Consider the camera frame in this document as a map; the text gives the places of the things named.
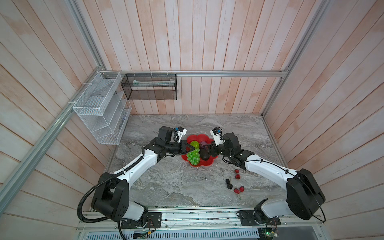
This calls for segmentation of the green grape bunch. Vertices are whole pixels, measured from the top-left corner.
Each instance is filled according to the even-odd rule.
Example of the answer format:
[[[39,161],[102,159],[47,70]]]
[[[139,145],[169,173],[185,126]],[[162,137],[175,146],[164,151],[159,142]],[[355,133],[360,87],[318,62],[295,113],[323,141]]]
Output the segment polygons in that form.
[[[190,143],[195,149],[187,154],[187,159],[191,165],[197,166],[200,163],[200,144],[197,141]]]

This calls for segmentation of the dark blackberry pair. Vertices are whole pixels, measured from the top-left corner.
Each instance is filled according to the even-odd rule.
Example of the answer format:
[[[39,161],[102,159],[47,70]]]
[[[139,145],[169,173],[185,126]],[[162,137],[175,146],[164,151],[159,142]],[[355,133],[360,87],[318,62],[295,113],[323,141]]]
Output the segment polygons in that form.
[[[231,184],[230,179],[226,179],[225,182],[226,182],[227,188],[231,190],[233,188],[233,185]]]

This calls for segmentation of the purple fig fruit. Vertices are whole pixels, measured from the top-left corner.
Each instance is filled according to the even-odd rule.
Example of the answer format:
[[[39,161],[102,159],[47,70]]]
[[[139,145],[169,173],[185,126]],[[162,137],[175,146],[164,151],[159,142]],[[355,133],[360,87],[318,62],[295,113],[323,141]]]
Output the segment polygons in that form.
[[[206,149],[206,150],[208,150],[208,149],[209,149],[209,145],[210,145],[210,144],[208,144],[208,143],[206,143],[206,142],[201,142],[201,143],[200,143],[200,148],[201,148],[201,149]]]

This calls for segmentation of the dark avocado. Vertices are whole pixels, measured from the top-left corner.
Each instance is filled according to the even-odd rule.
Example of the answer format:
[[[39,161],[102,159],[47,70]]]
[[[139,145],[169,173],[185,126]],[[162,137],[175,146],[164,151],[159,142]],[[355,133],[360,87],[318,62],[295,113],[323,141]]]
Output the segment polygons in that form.
[[[199,154],[200,154],[200,158],[201,158],[203,161],[208,161],[208,160],[210,159],[210,153],[209,153],[209,150],[206,150],[206,149],[200,149]]]

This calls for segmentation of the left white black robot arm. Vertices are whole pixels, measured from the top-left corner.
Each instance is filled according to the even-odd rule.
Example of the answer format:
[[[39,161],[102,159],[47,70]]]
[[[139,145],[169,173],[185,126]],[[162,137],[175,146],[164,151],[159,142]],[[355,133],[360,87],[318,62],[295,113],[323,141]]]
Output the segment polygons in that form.
[[[182,139],[186,133],[187,130],[182,127],[161,127],[158,136],[142,147],[141,153],[134,160],[112,174],[102,174],[93,190],[92,209],[114,222],[141,221],[146,208],[130,201],[132,185],[161,159],[185,155],[194,150]]]

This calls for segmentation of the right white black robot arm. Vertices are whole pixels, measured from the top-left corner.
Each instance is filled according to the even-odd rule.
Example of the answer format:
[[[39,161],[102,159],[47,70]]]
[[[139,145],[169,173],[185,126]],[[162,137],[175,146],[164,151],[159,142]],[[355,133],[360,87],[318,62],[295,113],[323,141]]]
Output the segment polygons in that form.
[[[267,225],[275,217],[289,215],[308,221],[322,210],[326,197],[310,171],[285,168],[244,150],[234,133],[223,134],[219,127],[210,133],[214,139],[208,148],[210,156],[220,155],[225,163],[256,173],[285,190],[284,198],[264,199],[255,206],[257,224]]]

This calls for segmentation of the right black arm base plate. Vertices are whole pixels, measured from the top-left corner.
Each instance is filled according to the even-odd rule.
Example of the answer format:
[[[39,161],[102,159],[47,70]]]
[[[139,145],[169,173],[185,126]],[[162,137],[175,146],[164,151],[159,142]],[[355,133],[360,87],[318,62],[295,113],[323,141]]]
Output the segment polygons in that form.
[[[281,220],[279,217],[268,218],[261,211],[241,210],[237,212],[237,217],[242,226],[279,226]]]

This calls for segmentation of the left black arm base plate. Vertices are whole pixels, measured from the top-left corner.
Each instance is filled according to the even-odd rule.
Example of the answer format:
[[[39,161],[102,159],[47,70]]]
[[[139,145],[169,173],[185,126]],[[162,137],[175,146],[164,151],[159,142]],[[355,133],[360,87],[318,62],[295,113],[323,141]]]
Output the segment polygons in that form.
[[[162,213],[161,212],[149,212],[144,213],[138,220],[126,219],[121,221],[122,229],[144,230],[144,229],[158,229],[161,227]]]

